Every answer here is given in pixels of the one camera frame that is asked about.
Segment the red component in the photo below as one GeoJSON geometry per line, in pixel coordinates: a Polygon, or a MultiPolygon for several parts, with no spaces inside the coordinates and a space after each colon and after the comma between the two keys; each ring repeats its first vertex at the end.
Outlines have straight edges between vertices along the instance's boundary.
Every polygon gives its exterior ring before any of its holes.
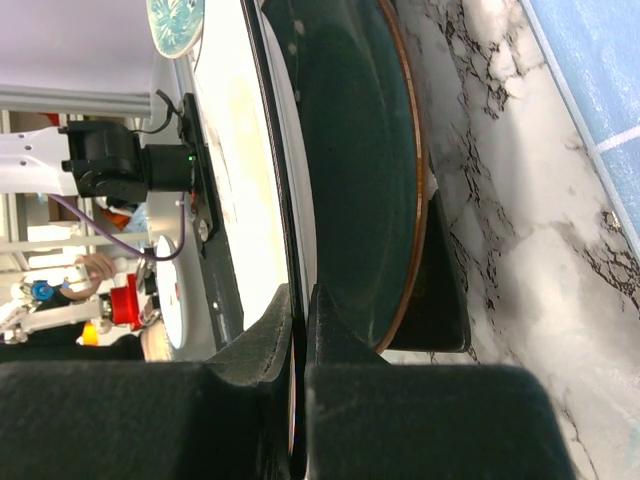
{"type": "Polygon", "coordinates": [[[42,115],[47,117],[54,127],[60,126],[60,117],[57,113],[43,113],[42,115]]]}
{"type": "Polygon", "coordinates": [[[114,325],[129,325],[132,330],[142,328],[140,323],[140,306],[138,305],[138,291],[136,276],[127,275],[127,286],[111,290],[112,322],[114,325]]]}

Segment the dark green plate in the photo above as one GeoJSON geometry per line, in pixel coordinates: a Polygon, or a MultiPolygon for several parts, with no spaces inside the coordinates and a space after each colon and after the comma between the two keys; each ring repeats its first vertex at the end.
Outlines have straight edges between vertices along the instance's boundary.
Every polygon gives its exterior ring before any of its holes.
{"type": "Polygon", "coordinates": [[[422,253],[426,148],[387,0],[267,0],[307,150],[318,283],[369,346],[402,320],[422,253]]]}

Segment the marble countertop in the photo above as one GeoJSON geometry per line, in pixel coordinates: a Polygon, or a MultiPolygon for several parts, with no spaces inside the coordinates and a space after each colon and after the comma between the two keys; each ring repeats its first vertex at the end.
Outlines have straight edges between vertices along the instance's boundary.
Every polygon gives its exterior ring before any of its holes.
{"type": "Polygon", "coordinates": [[[397,0],[472,322],[547,388],[584,479],[640,478],[640,266],[517,0],[397,0]]]}

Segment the metal frame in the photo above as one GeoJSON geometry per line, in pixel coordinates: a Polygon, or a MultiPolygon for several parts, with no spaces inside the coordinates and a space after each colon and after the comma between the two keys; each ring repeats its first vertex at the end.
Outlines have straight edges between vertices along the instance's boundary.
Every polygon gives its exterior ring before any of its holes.
{"type": "Polygon", "coordinates": [[[0,85],[0,108],[16,112],[67,112],[113,117],[149,117],[149,94],[72,92],[0,85]]]}

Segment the blue component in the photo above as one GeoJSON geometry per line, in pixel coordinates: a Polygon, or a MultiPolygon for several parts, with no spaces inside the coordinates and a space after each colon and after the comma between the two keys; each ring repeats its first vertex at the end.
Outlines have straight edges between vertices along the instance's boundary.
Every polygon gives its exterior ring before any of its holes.
{"type": "Polygon", "coordinates": [[[38,281],[31,287],[31,295],[39,302],[45,302],[53,297],[53,287],[45,281],[38,281]]]}
{"type": "Polygon", "coordinates": [[[205,0],[147,0],[147,16],[156,49],[179,58],[198,41],[204,23],[205,0]]]}

